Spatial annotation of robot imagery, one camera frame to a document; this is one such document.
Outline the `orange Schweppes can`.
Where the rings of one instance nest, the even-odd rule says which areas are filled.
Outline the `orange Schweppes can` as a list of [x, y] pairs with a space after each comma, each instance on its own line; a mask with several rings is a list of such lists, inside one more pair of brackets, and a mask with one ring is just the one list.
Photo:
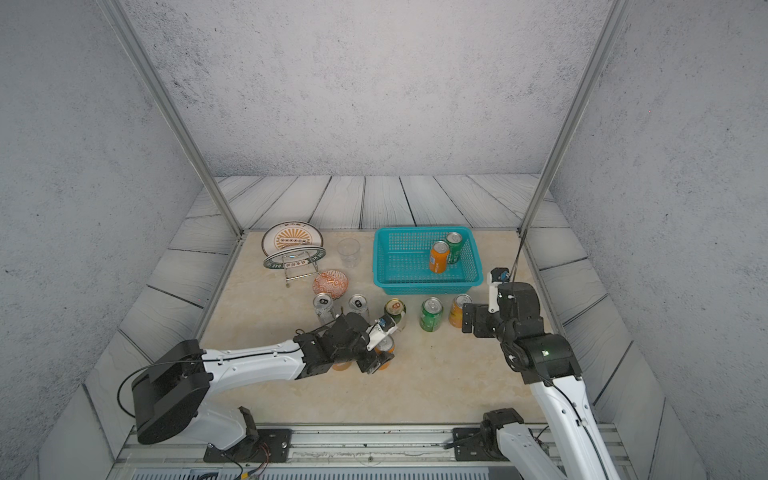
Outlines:
[[468, 294], [460, 294], [457, 295], [452, 303], [451, 308], [449, 312], [449, 323], [458, 329], [462, 328], [463, 325], [463, 307], [466, 304], [471, 304], [472, 298]]

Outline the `silver white drink can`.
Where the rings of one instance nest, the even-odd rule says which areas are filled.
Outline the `silver white drink can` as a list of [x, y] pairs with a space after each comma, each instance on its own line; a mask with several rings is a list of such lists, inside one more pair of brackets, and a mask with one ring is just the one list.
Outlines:
[[313, 308], [321, 325], [332, 322], [336, 317], [334, 299], [326, 292], [320, 292], [314, 297]]

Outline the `green soda can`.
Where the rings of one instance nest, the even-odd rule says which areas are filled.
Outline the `green soda can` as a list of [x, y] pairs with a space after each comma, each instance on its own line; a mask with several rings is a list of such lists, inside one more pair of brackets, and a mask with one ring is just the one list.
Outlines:
[[421, 305], [420, 327], [426, 332], [434, 332], [440, 326], [443, 305], [437, 297], [427, 298]]

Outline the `orange Fanta can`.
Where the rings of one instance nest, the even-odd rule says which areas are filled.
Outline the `orange Fanta can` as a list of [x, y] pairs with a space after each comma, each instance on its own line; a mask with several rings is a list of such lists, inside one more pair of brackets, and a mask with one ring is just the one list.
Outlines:
[[[379, 344], [378, 344], [378, 345], [375, 347], [375, 351], [376, 351], [377, 353], [382, 353], [382, 352], [394, 353], [394, 350], [395, 350], [395, 342], [394, 342], [394, 340], [393, 340], [393, 338], [392, 338], [391, 336], [388, 336], [388, 337], [384, 338], [384, 339], [383, 339], [381, 342], [379, 342]], [[384, 370], [385, 370], [385, 369], [387, 369], [388, 367], [389, 367], [389, 361], [388, 361], [388, 362], [385, 362], [385, 363], [383, 363], [383, 364], [380, 366], [380, 368], [379, 368], [379, 371], [384, 371]]]

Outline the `green white gold-top can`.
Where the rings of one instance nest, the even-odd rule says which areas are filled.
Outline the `green white gold-top can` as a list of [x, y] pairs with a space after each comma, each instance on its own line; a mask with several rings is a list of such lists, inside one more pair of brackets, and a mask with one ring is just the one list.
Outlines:
[[395, 324], [398, 326], [398, 329], [400, 331], [405, 329], [407, 325], [407, 322], [406, 322], [407, 308], [405, 303], [401, 299], [390, 298], [384, 306], [384, 312], [394, 320]]

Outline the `orange can silver top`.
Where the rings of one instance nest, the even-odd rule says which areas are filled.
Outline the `orange can silver top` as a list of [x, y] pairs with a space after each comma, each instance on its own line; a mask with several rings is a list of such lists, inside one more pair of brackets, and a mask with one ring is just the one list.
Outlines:
[[444, 273], [450, 258], [450, 246], [444, 240], [435, 242], [430, 249], [429, 269], [435, 274]]

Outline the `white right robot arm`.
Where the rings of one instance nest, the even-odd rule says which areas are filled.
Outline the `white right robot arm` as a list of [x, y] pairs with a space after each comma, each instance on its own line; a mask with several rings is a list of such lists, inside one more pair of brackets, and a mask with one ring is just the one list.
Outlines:
[[462, 310], [463, 332], [498, 340], [507, 365], [530, 388], [561, 461], [551, 459], [512, 408], [485, 413], [477, 429], [454, 429], [445, 449], [459, 461], [508, 460], [524, 479], [618, 478], [575, 353], [565, 337], [545, 331], [534, 287], [491, 279], [488, 303]]

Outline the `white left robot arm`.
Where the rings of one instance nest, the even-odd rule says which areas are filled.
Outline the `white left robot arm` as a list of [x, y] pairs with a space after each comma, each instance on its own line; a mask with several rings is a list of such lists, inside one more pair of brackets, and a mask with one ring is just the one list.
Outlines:
[[263, 347], [215, 350], [184, 340], [125, 379], [131, 386], [137, 441], [154, 445], [178, 436], [199, 440], [207, 445], [207, 463], [282, 461], [289, 431], [261, 433], [247, 408], [219, 407], [214, 397], [253, 384], [322, 375], [342, 363], [355, 363], [361, 372], [373, 374], [393, 359], [379, 345], [397, 328], [390, 315], [369, 322], [347, 313]]

